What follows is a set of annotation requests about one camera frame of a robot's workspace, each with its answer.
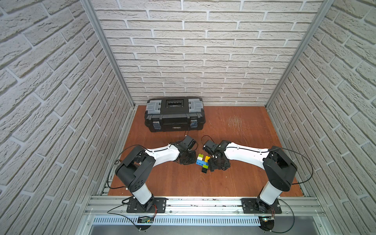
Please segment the long blue lego brick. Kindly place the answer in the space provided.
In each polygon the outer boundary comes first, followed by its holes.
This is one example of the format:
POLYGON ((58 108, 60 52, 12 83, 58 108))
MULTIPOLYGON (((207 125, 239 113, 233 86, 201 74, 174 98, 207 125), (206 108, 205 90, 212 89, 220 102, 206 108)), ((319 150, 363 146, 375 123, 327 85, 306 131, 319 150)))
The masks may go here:
POLYGON ((197 160, 197 161, 196 161, 196 164, 197 164, 197 165, 201 165, 201 166, 208 165, 207 162, 202 161, 202 160, 197 160))

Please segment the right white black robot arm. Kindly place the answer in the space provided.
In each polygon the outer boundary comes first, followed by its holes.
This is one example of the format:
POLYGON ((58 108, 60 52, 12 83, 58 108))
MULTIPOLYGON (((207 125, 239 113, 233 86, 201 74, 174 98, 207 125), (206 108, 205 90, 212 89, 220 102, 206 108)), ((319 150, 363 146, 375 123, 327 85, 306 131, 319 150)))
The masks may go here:
POLYGON ((268 177, 267 184, 254 202, 254 209, 261 213, 274 213, 272 205, 282 192, 290 191, 293 184, 297 166, 280 147, 259 149, 241 146, 233 142, 222 141, 215 144, 208 140, 203 145, 203 150, 210 156, 209 169, 227 170, 231 160, 236 160, 255 165, 265 170, 268 177))

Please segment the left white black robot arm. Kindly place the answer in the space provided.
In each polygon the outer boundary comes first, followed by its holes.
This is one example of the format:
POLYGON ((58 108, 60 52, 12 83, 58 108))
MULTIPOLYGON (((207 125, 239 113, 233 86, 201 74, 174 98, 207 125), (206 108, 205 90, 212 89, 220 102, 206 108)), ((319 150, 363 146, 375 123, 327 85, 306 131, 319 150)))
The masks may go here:
POLYGON ((182 141, 167 146, 148 149, 141 145, 133 146, 131 152, 117 166, 115 175, 131 192, 141 207, 142 212, 149 212, 154 207, 154 196, 146 185, 152 169, 166 162, 177 162, 181 165, 195 163, 196 141, 186 136, 182 141))

